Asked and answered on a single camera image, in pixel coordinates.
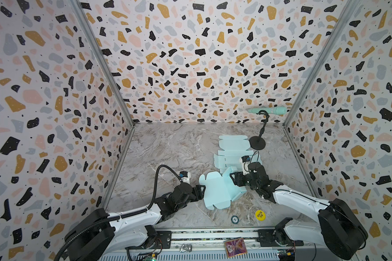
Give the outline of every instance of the yellow poker chip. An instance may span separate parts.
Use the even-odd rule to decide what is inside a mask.
[[[263,211],[261,211],[261,210],[257,210],[257,211],[255,212],[255,217],[256,217],[258,220],[263,221],[263,220],[266,219],[266,214],[265,214]]]

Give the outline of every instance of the perforated metal panel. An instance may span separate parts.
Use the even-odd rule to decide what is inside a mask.
[[[225,251],[193,251],[191,253],[180,253],[177,251],[162,251],[157,260],[176,261],[176,260],[241,260],[241,261],[279,261],[277,250],[249,250],[248,253],[227,258]],[[110,253],[100,261],[127,261],[126,253]]]

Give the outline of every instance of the metal corner post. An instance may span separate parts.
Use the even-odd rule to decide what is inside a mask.
[[[125,102],[123,101],[122,95],[120,94],[119,89],[116,87],[116,82],[115,79],[112,76],[112,73],[110,71],[109,66],[107,65],[105,58],[103,57],[101,50],[99,48],[99,45],[97,44],[97,40],[94,37],[93,30],[91,29],[89,23],[87,22],[86,15],[83,12],[83,9],[80,5],[80,2],[78,0],[69,0],[71,4],[71,8],[74,12],[74,15],[76,16],[78,23],[80,24],[81,29],[83,30],[83,33],[89,42],[91,51],[94,53],[97,62],[100,65],[100,68],[106,77],[107,81],[109,82],[109,86],[112,89],[112,93],[115,96],[116,101],[118,102],[122,113],[125,117],[126,122],[128,125],[130,125],[131,128],[135,125],[134,122],[132,121],[131,115],[128,111],[128,108],[125,105]]]
[[[293,117],[296,115],[299,107],[301,107],[302,102],[311,89],[311,86],[314,84],[314,80],[317,77],[319,71],[321,70],[322,66],[324,65],[325,61],[331,55],[331,50],[337,44],[338,39],[343,33],[343,30],[348,23],[349,19],[353,16],[353,13],[356,11],[359,3],[362,0],[348,0],[346,6],[343,8],[340,14],[340,18],[338,19],[337,23],[335,24],[334,30],[331,32],[330,37],[328,38],[327,44],[322,49],[321,53],[316,60],[314,67],[312,68],[311,73],[309,74],[308,78],[305,81],[301,91],[298,93],[295,102],[293,102],[293,106],[284,122],[284,127],[286,128],[289,123],[292,121]]]

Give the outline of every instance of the side wall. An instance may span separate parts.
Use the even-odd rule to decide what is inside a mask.
[[[366,1],[288,130],[319,195],[369,233],[360,260],[392,260],[392,1]]]
[[[0,2],[0,259],[53,259],[97,207],[128,130],[63,0]]]
[[[290,108],[346,3],[84,2],[135,122],[259,122],[247,108]]]

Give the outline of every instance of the back wall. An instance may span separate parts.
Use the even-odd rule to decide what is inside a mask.
[[[344,4],[87,0],[82,7],[135,122],[259,122],[247,108],[292,106]]]

